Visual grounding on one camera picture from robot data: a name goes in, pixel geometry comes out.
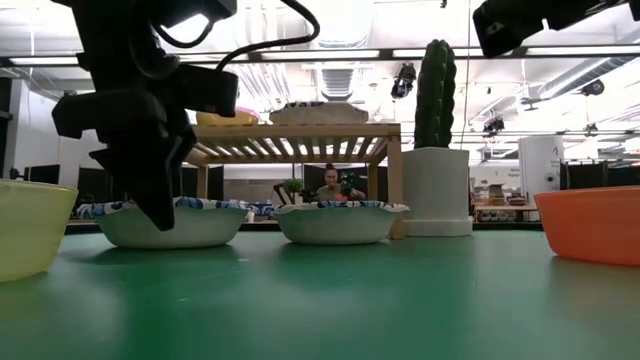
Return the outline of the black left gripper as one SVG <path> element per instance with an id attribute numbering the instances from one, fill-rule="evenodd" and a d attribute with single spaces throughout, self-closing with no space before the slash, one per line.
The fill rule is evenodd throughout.
<path id="1" fill-rule="evenodd" d="M 203 67 L 180 67 L 164 52 L 79 54 L 95 91 L 66 95 L 52 111 L 60 136 L 88 130 L 105 144 L 96 160 L 161 231 L 174 228 L 173 198 L 180 167 L 197 142 L 187 110 L 235 114 L 238 77 Z"/>

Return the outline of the blue patterned paper bowl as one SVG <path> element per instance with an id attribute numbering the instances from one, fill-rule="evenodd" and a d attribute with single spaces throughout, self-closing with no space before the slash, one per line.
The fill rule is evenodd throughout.
<path id="1" fill-rule="evenodd" d="M 284 236 L 303 245 L 368 245 L 389 236 L 404 204 L 377 200 L 319 201 L 273 211 Z"/>
<path id="2" fill-rule="evenodd" d="M 77 214 L 93 219 L 107 240 L 127 249 L 168 250 L 222 246 L 239 231 L 250 210 L 239 203 L 177 197 L 174 227 L 161 231 L 132 201 L 82 204 Z"/>

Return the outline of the yellow plastic bowl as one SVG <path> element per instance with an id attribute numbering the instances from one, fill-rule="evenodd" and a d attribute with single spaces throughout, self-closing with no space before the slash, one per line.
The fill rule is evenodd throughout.
<path id="1" fill-rule="evenodd" d="M 47 270 L 77 195 L 72 187 L 0 179 L 0 282 Z"/>

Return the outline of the orange plastic bowl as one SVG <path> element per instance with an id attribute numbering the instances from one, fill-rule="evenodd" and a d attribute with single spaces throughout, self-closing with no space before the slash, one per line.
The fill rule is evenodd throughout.
<path id="1" fill-rule="evenodd" d="M 534 199 L 556 255 L 640 266 L 640 186 L 561 190 Z"/>

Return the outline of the wooden slatted shelf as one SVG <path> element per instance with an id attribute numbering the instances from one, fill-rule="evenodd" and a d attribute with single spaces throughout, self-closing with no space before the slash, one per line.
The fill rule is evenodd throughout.
<path id="1" fill-rule="evenodd" d="M 346 164 L 368 166 L 368 196 L 378 200 L 378 166 L 388 161 L 386 203 L 403 204 L 401 130 L 398 124 L 293 124 L 197 126 L 187 157 L 197 167 L 197 196 L 208 196 L 211 165 Z M 402 214 L 386 239 L 405 235 Z"/>

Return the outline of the green cactus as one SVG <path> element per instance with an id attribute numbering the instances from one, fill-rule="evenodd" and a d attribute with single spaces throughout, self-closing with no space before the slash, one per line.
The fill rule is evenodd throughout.
<path id="1" fill-rule="evenodd" d="M 432 40 L 425 51 L 417 79 L 414 148 L 448 148 L 454 122 L 457 66 L 445 40 Z"/>

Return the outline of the black computer monitor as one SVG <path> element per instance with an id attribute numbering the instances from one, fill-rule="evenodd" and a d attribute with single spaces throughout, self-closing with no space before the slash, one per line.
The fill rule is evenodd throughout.
<path id="1" fill-rule="evenodd" d="M 60 165 L 41 165 L 26 167 L 24 169 L 24 176 L 26 181 L 58 184 L 60 178 Z"/>

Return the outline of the white cylindrical appliance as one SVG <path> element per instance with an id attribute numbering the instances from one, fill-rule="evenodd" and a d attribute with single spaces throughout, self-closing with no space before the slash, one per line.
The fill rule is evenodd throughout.
<path id="1" fill-rule="evenodd" d="M 521 193 L 530 205 L 540 193 L 559 191 L 564 142 L 559 135 L 529 136 L 518 141 Z"/>

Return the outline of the small green plant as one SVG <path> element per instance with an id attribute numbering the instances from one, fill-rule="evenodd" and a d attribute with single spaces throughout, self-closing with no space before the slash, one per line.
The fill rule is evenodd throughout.
<path id="1" fill-rule="evenodd" d="M 283 205 L 295 204 L 296 197 L 303 198 L 305 186 L 301 179 L 292 178 L 274 185 L 273 191 Z"/>

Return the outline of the white plant pot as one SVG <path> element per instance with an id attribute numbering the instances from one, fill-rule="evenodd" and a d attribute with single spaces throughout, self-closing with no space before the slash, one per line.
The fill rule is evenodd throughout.
<path id="1" fill-rule="evenodd" d="M 424 147 L 403 153 L 404 216 L 409 237 L 462 237 L 469 215 L 469 152 Z"/>

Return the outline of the person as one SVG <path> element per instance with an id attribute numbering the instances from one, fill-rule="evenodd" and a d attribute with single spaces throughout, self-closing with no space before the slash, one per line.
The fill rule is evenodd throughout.
<path id="1" fill-rule="evenodd" d="M 333 164 L 325 165 L 325 185 L 316 191 L 316 201 L 356 201 L 365 200 L 366 195 L 357 189 L 352 189 L 348 195 L 344 195 L 338 184 L 338 171 Z"/>

